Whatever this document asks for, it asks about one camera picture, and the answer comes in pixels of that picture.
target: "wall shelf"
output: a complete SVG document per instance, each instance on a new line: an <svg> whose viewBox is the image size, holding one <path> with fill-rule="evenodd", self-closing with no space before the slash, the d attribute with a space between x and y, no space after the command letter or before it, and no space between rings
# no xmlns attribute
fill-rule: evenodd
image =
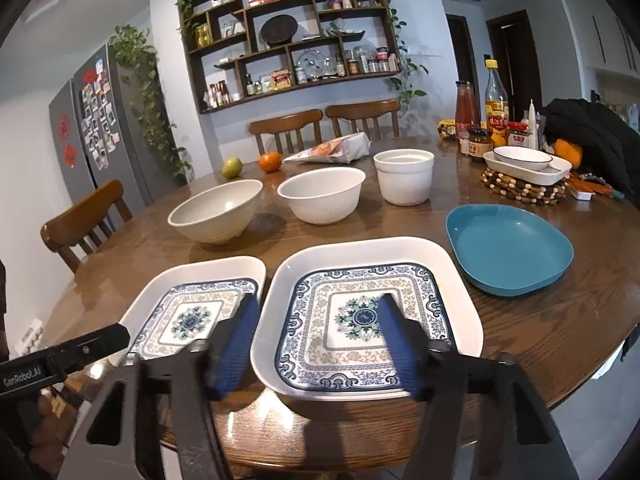
<svg viewBox="0 0 640 480"><path fill-rule="evenodd" d="M195 7L205 4L208 0L194 0ZM366 78L380 78L395 75L396 72L387 73L367 73L360 75L348 75L342 78L320 80L316 82L297 84L295 81L295 63L298 58L297 53L308 48L320 46L332 46L332 51L345 59L345 44L361 41L365 32L357 34L343 34L340 36L321 36L312 40L294 41L284 45L279 45L267 50L260 50L258 45L258 36L260 31L254 23L256 18L260 18L266 14L278 13L295 7L309 6L313 10L313 18L318 26L320 34L324 34L326 22L332 22L336 18L374 18L382 20L382 30L384 32L384 40L390 54L398 52L396 43L396 30L394 22L388 10L387 0L375 0L380 5L376 7L357 7L357 0L351 0L353 9L327 9L326 5L321 6L327 0L273 0L253 7L245 7L246 0L229 0L224 4L210 9L203 10L191 17L191 23L195 25L209 25L212 37L216 40L210 45L196 48L193 31L189 34L185 33L184 26L182 32L184 34L184 43L188 52L189 69L191 75L191 85L193 88L194 99L201 113L212 113L226 108L235 107L240 104L251 102L257 99L263 99L272 95L278 95L302 88L312 88L325 84L339 83L343 81L353 81ZM233 34L228 38L221 38L221 27L219 20L226 15L232 15L244 25L245 32ZM241 94L238 101L234 101L223 107L214 109L205 109L204 96L207 93L207 75L205 74L203 57L209 56L218 51L222 51L236 44L246 44L246 55L239 57L233 61L215 65L218 70L229 71L227 77L233 77L236 80L237 88ZM292 79L292 86L287 89L268 92L266 94L249 95L247 87L248 65L252 62L267 59L270 57L283 56L285 59L284 68L287 68Z"/></svg>

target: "floral medallion pattern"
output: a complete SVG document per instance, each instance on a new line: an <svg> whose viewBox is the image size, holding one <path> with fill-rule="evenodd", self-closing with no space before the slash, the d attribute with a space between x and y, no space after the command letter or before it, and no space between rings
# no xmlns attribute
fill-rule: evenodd
<svg viewBox="0 0 640 480"><path fill-rule="evenodd" d="M294 288L275 358L282 379L301 390L366 392L400 388L378 325L390 293L404 316L455 348L442 298L419 264L318 270Z"/></svg>
<svg viewBox="0 0 640 480"><path fill-rule="evenodd" d="M143 359L175 354L206 338L220 320L233 316L245 294L257 290L250 278L174 286L156 304L129 351Z"/></svg>

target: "snack bag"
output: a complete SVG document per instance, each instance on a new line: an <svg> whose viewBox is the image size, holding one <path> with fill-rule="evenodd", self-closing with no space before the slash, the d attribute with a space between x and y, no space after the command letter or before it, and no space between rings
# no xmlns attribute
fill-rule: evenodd
<svg viewBox="0 0 640 480"><path fill-rule="evenodd" d="M341 162L349 164L352 160L369 155L370 143L367 134L360 132L328 140L309 150L288 156L284 162Z"/></svg>

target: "gray refrigerator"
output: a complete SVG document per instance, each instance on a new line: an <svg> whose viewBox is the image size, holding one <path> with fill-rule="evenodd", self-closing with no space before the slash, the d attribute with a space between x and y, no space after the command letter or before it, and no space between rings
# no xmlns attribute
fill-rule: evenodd
<svg viewBox="0 0 640 480"><path fill-rule="evenodd" d="M186 183L183 176L171 176L161 155L143 138L132 110L132 102L142 104L134 81L135 74L119 66L105 44L49 105L56 155L74 204L116 178L135 215ZM166 112L160 111L166 120ZM109 220L116 229L123 223L115 208Z"/></svg>

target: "blue and white patterned plate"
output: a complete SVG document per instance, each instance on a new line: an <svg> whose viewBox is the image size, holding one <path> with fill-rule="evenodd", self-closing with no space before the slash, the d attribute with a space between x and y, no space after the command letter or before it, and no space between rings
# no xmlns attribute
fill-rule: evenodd
<svg viewBox="0 0 640 480"><path fill-rule="evenodd" d="M293 388L317 392L398 389L378 326L378 299L392 294L405 317L455 348L429 269L419 264L318 270L299 280L289 302L275 365Z"/></svg>
<svg viewBox="0 0 640 480"><path fill-rule="evenodd" d="M311 247L280 265L251 348L256 375L302 399L407 395L378 325L387 292L430 337L480 355L480 318L447 251L423 238L382 238Z"/></svg>
<svg viewBox="0 0 640 480"><path fill-rule="evenodd" d="M235 256L173 267L140 292L120 320L131 335L129 350L109 357L117 365L127 351L143 359L175 354L206 338L216 324L232 317L242 296L260 298L266 268L258 258Z"/></svg>

